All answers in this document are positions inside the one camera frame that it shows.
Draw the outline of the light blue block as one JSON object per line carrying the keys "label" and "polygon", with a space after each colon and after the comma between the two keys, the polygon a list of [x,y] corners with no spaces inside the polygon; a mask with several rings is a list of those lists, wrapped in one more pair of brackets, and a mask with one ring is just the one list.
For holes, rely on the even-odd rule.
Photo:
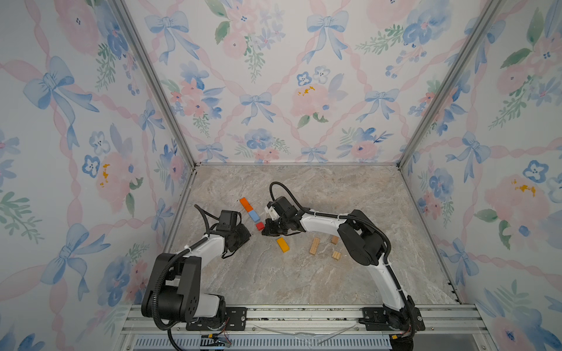
{"label": "light blue block", "polygon": [[260,216],[255,210],[251,210],[248,214],[254,223],[259,223],[261,221]]}

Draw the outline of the small orange block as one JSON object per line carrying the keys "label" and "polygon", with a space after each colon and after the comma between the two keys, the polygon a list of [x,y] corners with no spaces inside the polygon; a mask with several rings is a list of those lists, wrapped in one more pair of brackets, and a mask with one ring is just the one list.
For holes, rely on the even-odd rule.
{"label": "small orange block", "polygon": [[244,210],[246,210],[246,212],[250,213],[253,210],[253,207],[250,205],[250,203],[245,197],[241,198],[239,201],[242,204]]}

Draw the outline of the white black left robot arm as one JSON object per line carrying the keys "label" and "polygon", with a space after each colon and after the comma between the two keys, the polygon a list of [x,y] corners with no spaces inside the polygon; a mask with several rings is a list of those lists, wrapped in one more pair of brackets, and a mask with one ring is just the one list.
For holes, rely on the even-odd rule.
{"label": "white black left robot arm", "polygon": [[216,257],[233,255],[250,239],[243,225],[211,232],[192,246],[176,254],[157,256],[141,303],[141,313],[152,318],[160,330],[167,331],[179,323],[217,330],[227,323],[227,308],[222,295],[201,292],[202,269]]}

